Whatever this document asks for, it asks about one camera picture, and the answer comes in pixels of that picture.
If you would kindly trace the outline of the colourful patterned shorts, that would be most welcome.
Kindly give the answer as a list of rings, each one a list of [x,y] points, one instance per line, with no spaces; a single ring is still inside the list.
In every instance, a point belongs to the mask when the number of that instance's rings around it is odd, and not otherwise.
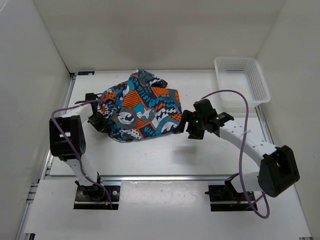
[[[102,93],[97,110],[110,124],[108,135],[131,142],[170,134],[182,120],[179,92],[153,73],[137,68],[128,80]]]

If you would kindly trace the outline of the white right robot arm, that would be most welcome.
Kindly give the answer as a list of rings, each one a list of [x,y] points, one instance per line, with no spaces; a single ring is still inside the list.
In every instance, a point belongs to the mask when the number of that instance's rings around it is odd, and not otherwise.
[[[215,134],[241,149],[259,167],[256,172],[239,172],[225,180],[227,198],[236,200],[244,191],[263,192],[275,198],[300,179],[290,147],[273,145],[245,131],[228,113],[218,114],[208,99],[195,102],[193,107],[193,112],[183,111],[174,134],[187,132],[194,140],[202,140],[205,132]]]

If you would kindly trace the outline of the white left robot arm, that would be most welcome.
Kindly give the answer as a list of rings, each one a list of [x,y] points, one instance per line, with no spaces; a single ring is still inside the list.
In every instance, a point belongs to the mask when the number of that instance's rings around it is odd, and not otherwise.
[[[107,100],[103,93],[87,93],[85,100],[67,108],[54,110],[49,120],[50,152],[66,163],[75,176],[80,191],[95,201],[105,199],[111,202],[109,191],[103,186],[100,174],[91,165],[86,152],[83,124],[88,122],[99,133],[108,134],[110,123],[99,112]]]

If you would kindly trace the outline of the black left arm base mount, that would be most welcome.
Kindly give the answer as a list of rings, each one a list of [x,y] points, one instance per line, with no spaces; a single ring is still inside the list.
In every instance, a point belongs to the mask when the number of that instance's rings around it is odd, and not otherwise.
[[[75,210],[111,210],[119,209],[121,194],[120,185],[105,185],[108,192],[99,186],[78,186],[75,193],[73,208]]]

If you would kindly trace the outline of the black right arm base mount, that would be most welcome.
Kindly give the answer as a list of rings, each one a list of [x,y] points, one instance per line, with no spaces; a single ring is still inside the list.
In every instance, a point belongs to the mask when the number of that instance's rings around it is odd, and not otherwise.
[[[253,211],[244,193],[232,192],[226,185],[209,185],[204,194],[209,196],[211,212]]]

